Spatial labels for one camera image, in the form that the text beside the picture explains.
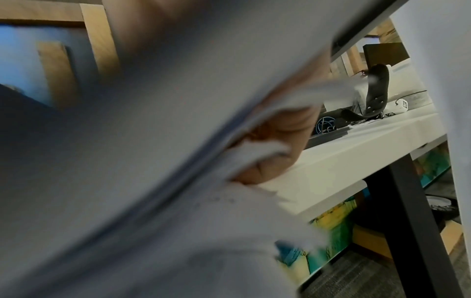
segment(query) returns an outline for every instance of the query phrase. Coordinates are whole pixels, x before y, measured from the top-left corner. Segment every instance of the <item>black metal leg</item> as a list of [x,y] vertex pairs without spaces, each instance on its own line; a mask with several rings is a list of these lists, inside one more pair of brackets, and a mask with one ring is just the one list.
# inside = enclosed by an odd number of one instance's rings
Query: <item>black metal leg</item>
[[462,298],[411,157],[365,181],[406,296]]

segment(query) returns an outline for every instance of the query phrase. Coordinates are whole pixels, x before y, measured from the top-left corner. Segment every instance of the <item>wooden frame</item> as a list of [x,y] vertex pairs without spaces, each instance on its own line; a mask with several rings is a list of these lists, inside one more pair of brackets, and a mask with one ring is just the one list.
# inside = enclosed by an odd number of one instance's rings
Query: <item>wooden frame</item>
[[84,27],[101,76],[119,67],[105,8],[98,4],[78,4],[36,0],[0,1],[0,23]]

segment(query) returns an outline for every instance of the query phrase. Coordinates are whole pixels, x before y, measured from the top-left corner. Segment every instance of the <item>wall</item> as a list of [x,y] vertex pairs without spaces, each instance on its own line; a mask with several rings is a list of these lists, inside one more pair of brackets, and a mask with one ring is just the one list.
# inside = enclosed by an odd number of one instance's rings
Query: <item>wall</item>
[[51,95],[36,50],[37,41],[59,41],[68,50],[79,89],[98,82],[99,74],[84,28],[0,25],[0,83],[20,88],[35,100],[51,105]]

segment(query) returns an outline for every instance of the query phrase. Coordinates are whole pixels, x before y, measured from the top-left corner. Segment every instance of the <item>desk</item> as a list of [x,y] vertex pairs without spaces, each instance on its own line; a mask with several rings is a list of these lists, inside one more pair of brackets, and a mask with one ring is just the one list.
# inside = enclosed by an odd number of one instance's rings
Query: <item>desk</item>
[[368,185],[406,295],[462,297],[411,158],[445,140],[435,107],[428,105],[307,149],[261,187],[276,191],[286,199],[283,208],[309,221]]

